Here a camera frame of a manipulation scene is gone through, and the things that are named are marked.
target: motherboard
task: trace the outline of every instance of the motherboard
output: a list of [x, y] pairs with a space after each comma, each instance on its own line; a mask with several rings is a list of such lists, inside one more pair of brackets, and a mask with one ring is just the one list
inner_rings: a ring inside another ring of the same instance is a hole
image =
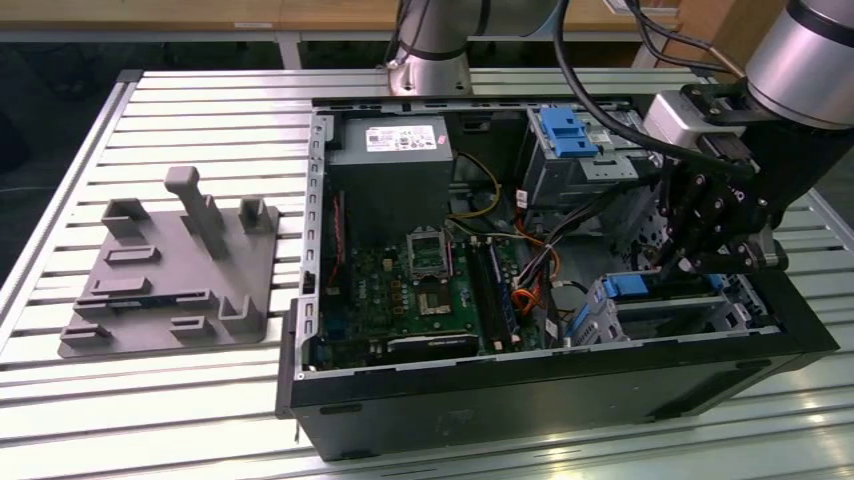
[[509, 240], [454, 241], [416, 230], [405, 242], [349, 251], [346, 279], [324, 293], [318, 368], [470, 357], [539, 348], [517, 319], [509, 284], [519, 273]]

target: floor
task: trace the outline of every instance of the floor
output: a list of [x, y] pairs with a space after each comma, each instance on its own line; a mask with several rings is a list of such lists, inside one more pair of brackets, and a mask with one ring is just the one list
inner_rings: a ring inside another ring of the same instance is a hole
[[[631, 61], [633, 48], [619, 44], [585, 49], [583, 66]], [[366, 68], [384, 45], [313, 44], [302, 48], [305, 68]], [[549, 66], [540, 45], [477, 44], [473, 66]], [[281, 68], [274, 45], [264, 43], [174, 45], [0, 45], [0, 282], [29, 238], [68, 164], [76, 154], [113, 80], [122, 69], [213, 70]], [[26, 145], [23, 159], [14, 145]], [[854, 154], [819, 183], [819, 191], [854, 223]]]

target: power supply label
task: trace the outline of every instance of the power supply label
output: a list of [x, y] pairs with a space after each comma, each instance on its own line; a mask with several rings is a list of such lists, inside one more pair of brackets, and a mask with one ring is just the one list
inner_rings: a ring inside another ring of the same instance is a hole
[[430, 125], [370, 127], [364, 134], [368, 152], [402, 152], [438, 148]]

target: ram slot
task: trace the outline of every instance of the ram slot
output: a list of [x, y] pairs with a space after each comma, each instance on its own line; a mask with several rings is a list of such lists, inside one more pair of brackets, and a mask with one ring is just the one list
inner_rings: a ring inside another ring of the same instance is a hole
[[509, 299], [509, 288], [507, 288], [507, 283], [504, 282], [504, 276], [501, 275], [501, 262], [497, 257], [497, 250], [495, 249], [495, 244], [488, 244], [489, 251], [489, 260], [492, 264], [492, 281], [495, 285], [495, 296], [497, 298], [497, 302], [500, 305], [500, 313], [501, 319], [504, 320], [504, 328], [505, 334], [509, 339], [515, 339], [517, 337], [512, 337], [519, 330], [519, 325], [516, 324], [516, 315], [512, 312], [512, 301]]
[[509, 345], [509, 332], [507, 332], [500, 302], [495, 294], [489, 256], [481, 244], [465, 246], [465, 263], [482, 338], [492, 350], [500, 352], [504, 346]]

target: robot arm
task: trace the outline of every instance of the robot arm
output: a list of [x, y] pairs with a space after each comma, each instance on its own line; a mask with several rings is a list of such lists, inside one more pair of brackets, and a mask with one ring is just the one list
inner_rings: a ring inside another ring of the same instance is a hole
[[401, 0], [389, 85], [398, 96], [470, 94], [470, 36], [535, 33], [559, 0]]
[[792, 0], [745, 70], [735, 84], [659, 94], [644, 121], [659, 140], [756, 170], [732, 179], [664, 159], [664, 270], [787, 267], [771, 229], [854, 146], [854, 3]]

